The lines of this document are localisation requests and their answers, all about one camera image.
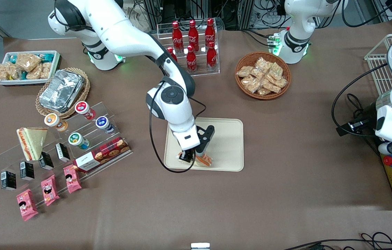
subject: red button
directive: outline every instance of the red button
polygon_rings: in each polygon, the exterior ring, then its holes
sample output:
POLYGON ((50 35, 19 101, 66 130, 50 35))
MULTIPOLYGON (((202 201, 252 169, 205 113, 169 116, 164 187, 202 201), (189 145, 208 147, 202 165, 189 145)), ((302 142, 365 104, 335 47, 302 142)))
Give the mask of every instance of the red button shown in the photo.
POLYGON ((383 162, 387 165, 387 166, 392 166, 392 157, 390 155, 386 155, 383 157, 383 162))

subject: wicker basket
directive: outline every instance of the wicker basket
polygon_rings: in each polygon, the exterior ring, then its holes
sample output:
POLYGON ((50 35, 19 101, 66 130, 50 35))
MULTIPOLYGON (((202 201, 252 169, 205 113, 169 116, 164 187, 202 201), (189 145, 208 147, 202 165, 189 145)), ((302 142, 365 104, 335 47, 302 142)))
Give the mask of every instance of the wicker basket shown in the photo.
MULTIPOLYGON (((76 73, 76 74, 79 74, 79 75, 83 76, 83 78, 85 79, 85 85, 82 87, 82 90, 79 93, 79 98, 77 99, 76 102, 78 102, 78 101, 85 101, 85 99, 88 96, 88 92, 90 91, 90 81, 88 80, 87 75, 85 74, 85 72, 83 72, 82 70, 80 70, 78 68, 66 68, 65 70, 73 72, 73 73, 76 73)), ((37 95, 37 98, 36 98, 36 109, 43 116, 46 116, 47 114, 50 114, 50 113, 55 113, 60 118, 66 119, 66 118, 68 118, 68 117, 70 117, 71 115, 74 114, 74 112, 75 112, 74 105, 71 106, 71 108, 68 109, 68 111, 66 111, 65 113, 59 113, 59 112, 57 112, 55 110, 47 109, 44 106, 40 105, 40 100, 39 100, 40 95, 46 90, 46 88, 48 87, 50 82, 51 82, 51 79, 39 91, 39 94, 37 95)))
POLYGON ((283 93, 285 93, 288 90, 288 87, 290 87, 290 84, 291 84, 291 73, 290 73, 290 69, 288 68, 287 64, 281 58, 273 55, 272 53, 264 52, 264 51, 252 52, 252 53, 247 54, 244 57, 242 57, 239 60, 238 64, 236 65, 235 78, 236 78, 236 83, 238 84, 239 88, 243 92, 245 92, 247 95, 249 95, 251 97, 254 97, 254 98, 257 98, 257 99, 261 99, 261 100, 269 100, 269 99, 277 98, 278 96, 280 96, 283 93), (236 72, 238 72, 244 66, 253 66, 254 67, 255 63, 256 63, 256 61, 258 61, 259 57, 262 57, 266 61, 269 61, 269 62, 276 62, 280 67, 282 67, 282 69, 283 69, 283 76, 287 80, 287 85, 282 88, 281 92, 279 92, 279 93, 270 93, 268 95, 257 95, 257 94, 253 94, 253 93, 249 92, 242 85, 241 78, 238 75, 236 75, 236 72))

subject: coca-cola bottle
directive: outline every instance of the coca-cola bottle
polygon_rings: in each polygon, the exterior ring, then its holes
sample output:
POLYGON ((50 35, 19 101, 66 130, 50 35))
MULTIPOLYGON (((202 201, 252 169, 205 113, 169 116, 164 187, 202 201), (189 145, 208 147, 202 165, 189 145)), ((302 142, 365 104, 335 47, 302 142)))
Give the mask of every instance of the coca-cola bottle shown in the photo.
POLYGON ((215 41, 215 29, 213 28, 213 18, 207 19, 207 28, 205 29, 205 51, 208 50, 208 44, 215 41))
POLYGON ((196 65, 196 55, 193 46, 189 45, 187 49, 188 49, 188 54, 187 54, 188 72, 195 72, 197 70, 197 65, 196 65))
POLYGON ((184 43, 182 41, 182 32, 179 30, 179 23, 174 21, 173 25, 173 33, 171 37, 173 38, 173 45, 176 51, 176 54, 183 54, 184 53, 184 43))
POLYGON ((172 48, 172 47, 168 47, 167 50, 169 51, 171 57, 173 57, 173 59, 177 62, 177 57, 176 57, 176 55, 173 53, 173 48, 172 48))
POLYGON ((188 30, 188 42, 195 51, 199 51, 199 34, 196 30, 196 21, 190 20, 190 30, 188 30))
POLYGON ((216 69, 216 50, 215 42, 210 42, 208 44, 207 51, 207 69, 209 71, 214 71, 216 69))

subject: red cookie box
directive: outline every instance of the red cookie box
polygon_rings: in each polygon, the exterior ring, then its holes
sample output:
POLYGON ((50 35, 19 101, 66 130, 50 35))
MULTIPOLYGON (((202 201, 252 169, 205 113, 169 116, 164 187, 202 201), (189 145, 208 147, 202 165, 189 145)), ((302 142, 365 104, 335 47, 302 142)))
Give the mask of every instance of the red cookie box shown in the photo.
POLYGON ((90 172, 97 166, 100 166, 112 158, 130 150, 128 144, 123 140, 122 137, 118 136, 113 140, 103 144, 98 149, 95 149, 91 152, 82 155, 81 157, 74 160, 74 166, 77 166, 77 169, 80 172, 90 172))

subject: beige tray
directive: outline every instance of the beige tray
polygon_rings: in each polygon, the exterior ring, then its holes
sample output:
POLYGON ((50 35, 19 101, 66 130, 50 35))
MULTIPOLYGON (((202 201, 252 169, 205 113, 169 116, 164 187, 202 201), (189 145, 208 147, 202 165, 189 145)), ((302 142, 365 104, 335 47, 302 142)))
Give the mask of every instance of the beige tray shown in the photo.
MULTIPOLYGON (((191 169, 239 172, 244 168, 244 125, 238 119, 197 118, 196 124, 201 128, 208 125, 215 127, 215 134, 207 148, 207 155, 213 158, 211 167, 194 165, 191 169)), ((164 163, 170 169, 188 169, 189 165, 177 160, 181 148, 167 130, 164 163)))

